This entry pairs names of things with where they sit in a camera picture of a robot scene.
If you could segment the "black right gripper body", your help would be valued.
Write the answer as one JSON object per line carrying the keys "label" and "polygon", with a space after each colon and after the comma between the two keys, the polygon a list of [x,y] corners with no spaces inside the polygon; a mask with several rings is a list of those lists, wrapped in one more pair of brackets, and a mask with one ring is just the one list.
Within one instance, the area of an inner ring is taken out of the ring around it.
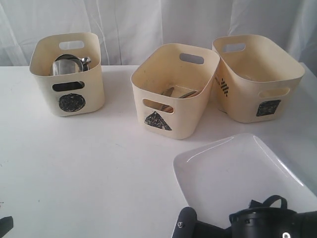
{"label": "black right gripper body", "polygon": [[233,238],[282,238],[290,234],[295,211],[280,208],[252,208],[229,215]]}

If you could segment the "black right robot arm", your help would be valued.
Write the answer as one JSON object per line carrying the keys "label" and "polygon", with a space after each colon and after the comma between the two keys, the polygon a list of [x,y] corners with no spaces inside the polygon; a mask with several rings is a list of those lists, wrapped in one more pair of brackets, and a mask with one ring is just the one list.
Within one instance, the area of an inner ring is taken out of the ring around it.
{"label": "black right robot arm", "polygon": [[229,215],[233,238],[315,238],[316,211],[253,208]]}

